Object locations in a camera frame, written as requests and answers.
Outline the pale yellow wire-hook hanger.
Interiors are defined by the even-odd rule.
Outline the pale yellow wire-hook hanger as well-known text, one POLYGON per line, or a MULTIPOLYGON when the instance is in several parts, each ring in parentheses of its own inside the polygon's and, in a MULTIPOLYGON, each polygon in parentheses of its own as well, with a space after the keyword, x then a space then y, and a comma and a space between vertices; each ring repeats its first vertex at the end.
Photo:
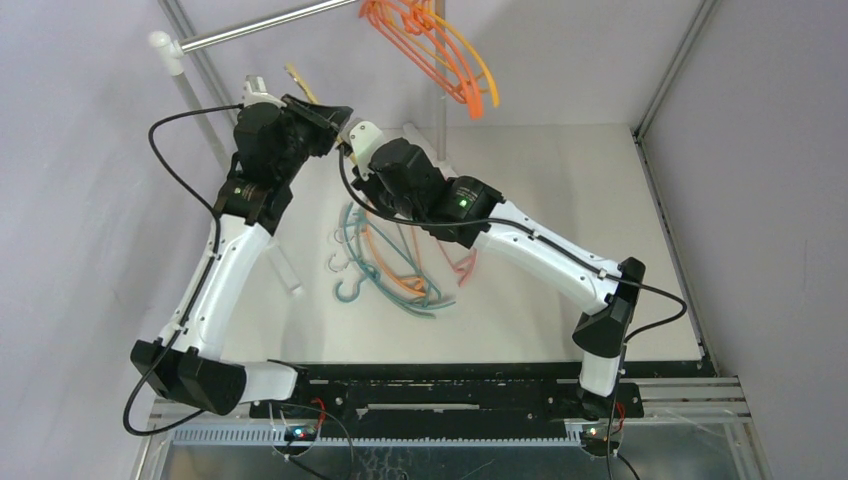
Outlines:
MULTIPOLYGON (((303 94, 305 95, 307 100, 310 103, 318 104, 319 100, 317 99, 317 97, 315 96, 315 94, 313 93, 313 91, 309 87, 309 85, 304 81, 302 76, 295 69, 294 65, 292 63, 286 63, 284 65, 284 69, 285 69, 286 73, 291 77, 292 81, 303 92, 303 94)), ((341 139, 341 137, 337 138, 337 145, 342 148, 343 156, 345 158, 348 158, 349 161, 354 166, 356 166, 357 165, 357 158, 356 158, 356 155, 353 153, 352 148, 345 141, 343 141, 341 139)))

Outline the teal plastic hanger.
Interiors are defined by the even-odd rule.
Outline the teal plastic hanger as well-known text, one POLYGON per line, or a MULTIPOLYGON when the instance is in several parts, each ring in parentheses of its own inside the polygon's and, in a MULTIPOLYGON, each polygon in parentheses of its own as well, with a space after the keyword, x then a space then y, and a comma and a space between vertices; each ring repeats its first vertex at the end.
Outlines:
POLYGON ((366 226, 374 228, 373 239, 387 265, 399 276, 420 275, 427 283, 427 295, 422 298, 414 298, 395 285, 379 269, 363 235, 362 246, 369 264, 362 267, 352 265, 358 270, 359 278, 348 293, 342 291, 343 282, 338 281, 333 287, 333 295, 336 300, 343 304, 353 303, 361 296, 363 286, 368 284, 374 287, 392 305, 417 318, 434 319, 439 313, 456 304, 456 300, 443 292, 425 272, 419 242, 412 228, 398 227, 397 234, 392 236, 378 226, 376 221, 363 208, 356 207, 353 203, 348 203, 342 208, 338 226, 342 221, 358 218, 363 219, 366 226))

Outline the yellow-orange plastic hanger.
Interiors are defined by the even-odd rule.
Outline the yellow-orange plastic hanger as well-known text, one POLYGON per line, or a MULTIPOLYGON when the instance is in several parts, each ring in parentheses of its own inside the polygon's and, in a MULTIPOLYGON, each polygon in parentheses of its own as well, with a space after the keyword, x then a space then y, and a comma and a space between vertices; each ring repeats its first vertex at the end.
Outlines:
POLYGON ((404 34, 411 41, 413 62, 449 97, 464 105, 473 120, 485 112, 484 97, 500 103, 497 84, 474 46, 435 11, 432 1, 413 1, 404 34))

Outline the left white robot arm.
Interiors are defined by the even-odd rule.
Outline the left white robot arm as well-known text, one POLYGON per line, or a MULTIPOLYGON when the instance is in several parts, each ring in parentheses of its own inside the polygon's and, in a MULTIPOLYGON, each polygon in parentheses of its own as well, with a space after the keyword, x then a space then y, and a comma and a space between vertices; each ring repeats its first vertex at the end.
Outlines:
POLYGON ((290 417, 311 407, 311 388, 280 361, 223 360, 229 321, 255 262, 293 199, 291 183, 312 157, 327 155, 353 114, 348 106, 290 95, 234 106, 236 150, 215 201, 210 234, 173 319, 153 341, 139 340, 130 360, 162 398, 227 415, 236 406, 274 401, 290 417))

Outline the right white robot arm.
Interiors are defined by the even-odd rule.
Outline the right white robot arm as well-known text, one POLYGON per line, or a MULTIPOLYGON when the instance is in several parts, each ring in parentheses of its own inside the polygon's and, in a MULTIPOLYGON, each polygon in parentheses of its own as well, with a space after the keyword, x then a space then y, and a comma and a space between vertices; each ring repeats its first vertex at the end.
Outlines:
POLYGON ((502 193, 471 176, 446 177, 424 150, 403 138, 354 136, 343 151, 355 160, 346 185, 380 218, 417 226, 438 240, 504 256, 554 286, 581 316, 572 333, 582 350, 578 402, 592 416, 618 400, 615 388, 625 334, 646 272, 584 250, 530 219, 502 193))

